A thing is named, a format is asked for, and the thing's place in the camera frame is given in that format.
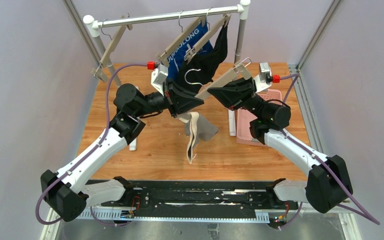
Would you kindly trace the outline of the beige hanger of grey underwear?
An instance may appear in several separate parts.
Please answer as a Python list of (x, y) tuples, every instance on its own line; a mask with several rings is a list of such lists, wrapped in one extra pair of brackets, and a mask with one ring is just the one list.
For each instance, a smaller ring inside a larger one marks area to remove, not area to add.
[(203, 90), (197, 93), (194, 97), (200, 100), (205, 100), (211, 96), (208, 92), (210, 88), (221, 88), (228, 83), (237, 80), (239, 77), (243, 77), (245, 80), (252, 78), (251, 72), (247, 69), (247, 66), (252, 63), (252, 60), (247, 57), (240, 62), (236, 62), (232, 68), (222, 74), (219, 78), (214, 80), (208, 86), (204, 86)]

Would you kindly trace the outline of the grey beige underwear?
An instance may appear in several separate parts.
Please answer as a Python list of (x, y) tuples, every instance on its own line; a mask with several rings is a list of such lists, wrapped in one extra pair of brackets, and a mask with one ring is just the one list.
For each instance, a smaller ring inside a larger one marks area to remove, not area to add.
[(195, 158), (194, 149), (200, 141), (211, 140), (219, 131), (218, 127), (209, 122), (197, 111), (180, 114), (178, 120), (184, 123), (185, 134), (189, 136), (186, 147), (186, 157), (189, 164)]

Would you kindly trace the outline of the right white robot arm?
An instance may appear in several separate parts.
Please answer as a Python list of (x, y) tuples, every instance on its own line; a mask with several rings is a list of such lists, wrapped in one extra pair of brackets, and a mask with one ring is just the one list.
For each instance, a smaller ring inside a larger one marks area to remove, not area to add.
[(353, 195), (345, 160), (319, 152), (290, 134), (291, 108), (281, 100), (265, 100), (257, 94), (252, 78), (240, 78), (223, 87), (209, 87), (207, 92), (229, 110), (243, 109), (255, 116), (249, 123), (251, 136), (275, 149), (294, 163), (306, 181), (280, 178), (266, 191), (272, 205), (294, 201), (309, 203), (320, 213), (327, 213)]

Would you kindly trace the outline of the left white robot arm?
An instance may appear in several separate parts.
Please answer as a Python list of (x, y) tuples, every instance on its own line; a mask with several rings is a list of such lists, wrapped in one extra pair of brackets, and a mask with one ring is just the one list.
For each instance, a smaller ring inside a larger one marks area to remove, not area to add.
[(174, 82), (164, 83), (162, 92), (142, 94), (133, 84), (122, 84), (113, 101), (116, 114), (107, 119), (102, 134), (84, 152), (56, 172), (41, 177), (45, 201), (65, 222), (76, 219), (86, 208), (105, 202), (128, 199), (132, 185), (117, 176), (105, 182), (88, 184), (91, 176), (113, 155), (136, 139), (145, 127), (142, 121), (168, 109), (173, 117), (200, 106), (204, 100)]

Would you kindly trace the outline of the beige hanger of blue underwear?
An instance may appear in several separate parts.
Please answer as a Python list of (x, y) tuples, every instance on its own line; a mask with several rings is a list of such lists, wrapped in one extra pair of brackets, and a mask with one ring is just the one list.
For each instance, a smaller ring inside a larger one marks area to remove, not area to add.
[(197, 17), (193, 22), (191, 22), (162, 53), (156, 55), (155, 65), (158, 66), (163, 64), (168, 67), (168, 57), (176, 50), (180, 43), (182, 43), (194, 31), (198, 24), (204, 24), (205, 22), (206, 20), (204, 16)]

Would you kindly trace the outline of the blue white underwear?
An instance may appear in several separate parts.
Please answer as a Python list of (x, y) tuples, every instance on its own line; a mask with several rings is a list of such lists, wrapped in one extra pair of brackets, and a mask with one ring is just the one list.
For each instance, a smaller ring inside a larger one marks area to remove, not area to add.
[(185, 55), (187, 50), (192, 47), (209, 31), (207, 25), (202, 26), (199, 24), (186, 38), (174, 49), (167, 60), (168, 60), (168, 79), (174, 80), (179, 71), (180, 67), (185, 61)]

